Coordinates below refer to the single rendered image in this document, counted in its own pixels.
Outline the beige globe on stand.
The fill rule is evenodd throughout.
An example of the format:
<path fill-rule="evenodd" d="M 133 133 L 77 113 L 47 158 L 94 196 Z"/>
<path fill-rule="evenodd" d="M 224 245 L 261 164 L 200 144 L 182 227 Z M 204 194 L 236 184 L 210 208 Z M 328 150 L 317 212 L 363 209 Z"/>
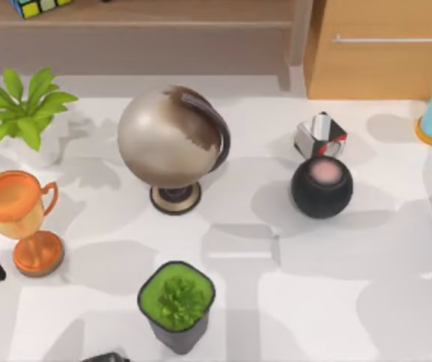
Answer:
<path fill-rule="evenodd" d="M 201 200 L 200 180 L 227 159 L 231 134 L 200 93 L 168 85 L 133 98 L 118 122 L 118 151 L 130 172 L 150 187 L 152 205 L 182 215 Z"/>

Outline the black round speaker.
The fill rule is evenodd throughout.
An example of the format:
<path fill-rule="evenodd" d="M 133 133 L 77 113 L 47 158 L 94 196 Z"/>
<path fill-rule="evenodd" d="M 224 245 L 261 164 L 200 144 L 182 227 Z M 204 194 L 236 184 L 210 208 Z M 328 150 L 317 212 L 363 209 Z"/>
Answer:
<path fill-rule="evenodd" d="M 348 167 L 339 159 L 318 156 L 303 161 L 290 182 L 294 204 L 306 216 L 328 219 L 350 203 L 354 181 Z"/>

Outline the silver red and black box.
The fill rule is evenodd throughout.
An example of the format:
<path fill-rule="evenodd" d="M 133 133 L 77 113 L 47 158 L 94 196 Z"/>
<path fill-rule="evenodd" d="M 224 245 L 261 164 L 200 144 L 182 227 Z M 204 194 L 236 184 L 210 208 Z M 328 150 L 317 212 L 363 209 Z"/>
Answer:
<path fill-rule="evenodd" d="M 319 112 L 298 125 L 293 145 L 305 159 L 323 155 L 338 158 L 347 138 L 347 132 L 332 116 Z"/>

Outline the green plant in grey pot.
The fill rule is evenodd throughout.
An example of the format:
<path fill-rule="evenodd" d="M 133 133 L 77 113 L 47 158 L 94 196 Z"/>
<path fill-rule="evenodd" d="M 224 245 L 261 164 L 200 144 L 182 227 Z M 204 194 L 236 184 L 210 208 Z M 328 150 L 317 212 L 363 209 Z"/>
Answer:
<path fill-rule="evenodd" d="M 202 271 L 171 260 L 141 286 L 137 305 L 155 337 L 175 354 L 184 355 L 205 334 L 215 297 L 214 283 Z"/>

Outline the wooden open shelf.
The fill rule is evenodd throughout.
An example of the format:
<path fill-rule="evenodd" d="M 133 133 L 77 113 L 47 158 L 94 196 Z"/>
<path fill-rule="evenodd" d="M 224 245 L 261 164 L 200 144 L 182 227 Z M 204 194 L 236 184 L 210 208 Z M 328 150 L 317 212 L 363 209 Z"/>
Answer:
<path fill-rule="evenodd" d="M 73 0 L 29 20 L 0 0 L 0 78 L 51 67 L 86 97 L 175 83 L 211 97 L 303 97 L 312 0 Z"/>

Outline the orange trophy cup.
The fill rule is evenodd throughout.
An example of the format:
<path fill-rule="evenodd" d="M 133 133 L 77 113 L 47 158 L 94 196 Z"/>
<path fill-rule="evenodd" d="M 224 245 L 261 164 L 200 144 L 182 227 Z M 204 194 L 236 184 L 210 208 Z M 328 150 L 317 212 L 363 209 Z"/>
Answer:
<path fill-rule="evenodd" d="M 47 276 L 63 261 L 62 240 L 41 229 L 58 197 L 55 182 L 42 186 L 35 176 L 23 170 L 0 173 L 0 234 L 16 241 L 13 261 L 27 277 Z"/>

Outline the wooden cupboard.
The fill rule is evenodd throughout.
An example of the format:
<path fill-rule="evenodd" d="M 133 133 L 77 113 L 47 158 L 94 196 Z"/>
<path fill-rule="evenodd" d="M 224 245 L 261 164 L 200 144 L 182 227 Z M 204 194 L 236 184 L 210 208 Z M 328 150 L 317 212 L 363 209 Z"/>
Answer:
<path fill-rule="evenodd" d="M 432 0 L 314 0 L 303 60 L 320 100 L 423 100 L 432 44 L 341 44 L 343 38 L 432 38 Z"/>

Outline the green plant in white pot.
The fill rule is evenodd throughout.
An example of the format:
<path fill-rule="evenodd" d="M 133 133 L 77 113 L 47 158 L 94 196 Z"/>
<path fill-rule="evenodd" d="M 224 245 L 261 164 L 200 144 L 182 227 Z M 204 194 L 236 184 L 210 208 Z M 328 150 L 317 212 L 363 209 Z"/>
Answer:
<path fill-rule="evenodd" d="M 0 151 L 30 167 L 48 167 L 61 156 L 60 139 L 68 131 L 55 118 L 78 97 L 54 83 L 51 68 L 38 70 L 28 86 L 13 69 L 0 85 Z"/>

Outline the black object at bottom edge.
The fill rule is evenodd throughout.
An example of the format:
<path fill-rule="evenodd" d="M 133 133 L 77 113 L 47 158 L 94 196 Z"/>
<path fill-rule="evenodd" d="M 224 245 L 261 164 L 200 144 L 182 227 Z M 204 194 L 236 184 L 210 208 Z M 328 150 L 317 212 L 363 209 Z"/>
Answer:
<path fill-rule="evenodd" d="M 105 354 L 89 357 L 81 362 L 131 362 L 130 359 L 121 356 L 119 353 L 111 351 Z"/>

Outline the colourful puzzle cube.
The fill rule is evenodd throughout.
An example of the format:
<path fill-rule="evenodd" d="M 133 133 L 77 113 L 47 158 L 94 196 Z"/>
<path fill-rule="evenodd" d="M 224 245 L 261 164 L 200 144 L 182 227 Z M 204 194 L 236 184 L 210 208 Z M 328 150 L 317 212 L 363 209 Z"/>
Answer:
<path fill-rule="evenodd" d="M 44 12 L 70 4 L 72 0 L 8 0 L 22 19 L 38 16 Z"/>

